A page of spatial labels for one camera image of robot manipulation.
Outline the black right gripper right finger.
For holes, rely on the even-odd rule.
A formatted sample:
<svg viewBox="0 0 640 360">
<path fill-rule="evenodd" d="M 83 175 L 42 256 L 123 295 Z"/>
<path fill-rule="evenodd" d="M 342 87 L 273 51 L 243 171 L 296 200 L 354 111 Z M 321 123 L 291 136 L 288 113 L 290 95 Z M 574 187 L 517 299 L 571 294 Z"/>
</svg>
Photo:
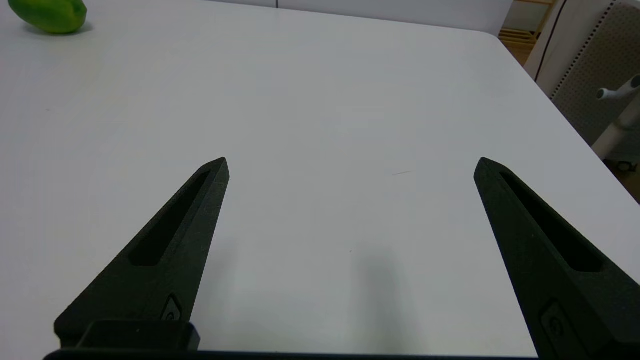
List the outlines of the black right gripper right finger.
<svg viewBox="0 0 640 360">
<path fill-rule="evenodd" d="M 637 360 L 638 283 L 508 167 L 473 178 L 538 357 Z"/>
</svg>

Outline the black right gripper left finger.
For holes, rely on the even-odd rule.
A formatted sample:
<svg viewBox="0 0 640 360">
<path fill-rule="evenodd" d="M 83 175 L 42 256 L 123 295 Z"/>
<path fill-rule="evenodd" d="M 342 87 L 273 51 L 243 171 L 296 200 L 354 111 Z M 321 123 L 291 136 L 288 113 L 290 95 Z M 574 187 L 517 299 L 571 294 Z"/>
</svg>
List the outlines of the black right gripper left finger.
<svg viewBox="0 0 640 360">
<path fill-rule="evenodd" d="M 229 180 L 224 157 L 195 171 L 57 317 L 61 348 L 98 322 L 189 322 Z"/>
</svg>

